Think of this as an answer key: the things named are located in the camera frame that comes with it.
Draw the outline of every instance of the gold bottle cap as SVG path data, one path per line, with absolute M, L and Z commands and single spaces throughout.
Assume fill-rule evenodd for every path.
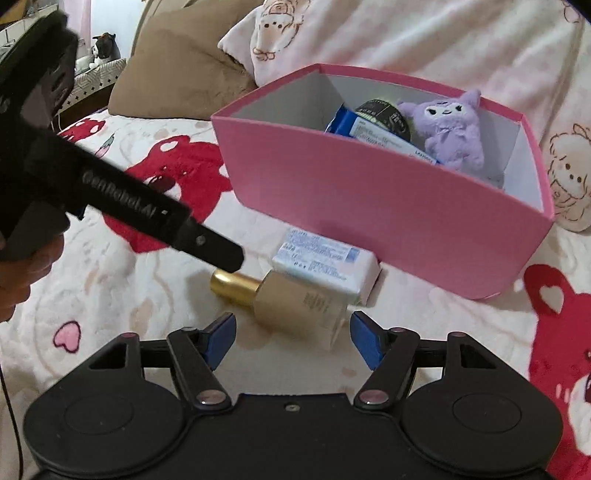
M 209 281 L 212 292 L 245 307 L 252 307 L 260 285 L 261 281 L 256 278 L 240 273 L 228 273 L 220 269 L 213 273 Z

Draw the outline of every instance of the pink heart print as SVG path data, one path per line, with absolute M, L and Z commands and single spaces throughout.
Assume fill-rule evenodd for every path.
M 68 353 L 76 353 L 80 347 L 80 324 L 71 320 L 58 328 L 53 336 L 53 346 Z

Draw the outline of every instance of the perfume bottle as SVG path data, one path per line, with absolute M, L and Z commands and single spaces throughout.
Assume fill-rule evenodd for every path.
M 271 271 L 262 280 L 216 270 L 211 290 L 234 303 L 252 308 L 255 320 L 272 330 L 311 339 L 330 350 L 345 318 L 345 294 Z

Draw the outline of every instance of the pink storage box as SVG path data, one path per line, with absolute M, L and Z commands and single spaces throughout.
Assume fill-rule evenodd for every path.
M 317 64 L 244 96 L 212 121 L 245 206 L 481 299 L 519 276 L 553 223 L 542 155 L 525 116 L 482 100 L 486 181 L 324 133 L 342 103 L 461 94 L 396 73 Z

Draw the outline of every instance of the human hand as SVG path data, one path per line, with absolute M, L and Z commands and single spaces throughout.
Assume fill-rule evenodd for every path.
M 0 233 L 0 250 L 4 246 L 4 237 Z M 16 306 L 31 295 L 31 285 L 49 274 L 63 250 L 64 236 L 58 235 L 27 260 L 0 261 L 0 322 L 12 318 Z

